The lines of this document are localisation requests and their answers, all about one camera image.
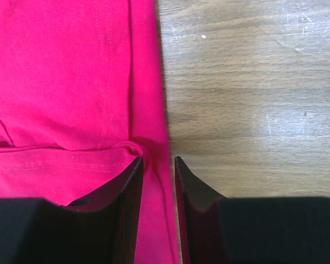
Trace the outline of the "pink t shirt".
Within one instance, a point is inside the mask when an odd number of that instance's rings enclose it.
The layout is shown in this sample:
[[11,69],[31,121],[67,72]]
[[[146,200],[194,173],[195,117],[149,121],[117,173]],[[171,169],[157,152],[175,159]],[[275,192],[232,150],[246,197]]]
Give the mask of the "pink t shirt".
[[0,1],[0,198],[59,205],[144,160],[136,263],[178,263],[154,1]]

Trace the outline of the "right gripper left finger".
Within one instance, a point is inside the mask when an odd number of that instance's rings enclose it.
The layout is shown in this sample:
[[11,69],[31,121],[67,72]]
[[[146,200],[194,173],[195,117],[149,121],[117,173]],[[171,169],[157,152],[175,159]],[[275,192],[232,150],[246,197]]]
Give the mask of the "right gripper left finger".
[[143,176],[138,157],[67,206],[0,199],[0,263],[133,263]]

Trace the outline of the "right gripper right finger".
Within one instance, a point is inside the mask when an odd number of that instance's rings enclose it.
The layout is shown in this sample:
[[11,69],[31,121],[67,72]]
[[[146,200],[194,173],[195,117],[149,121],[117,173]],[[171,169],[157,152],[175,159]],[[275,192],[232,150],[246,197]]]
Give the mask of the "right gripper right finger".
[[174,165],[184,263],[330,263],[329,197],[227,198]]

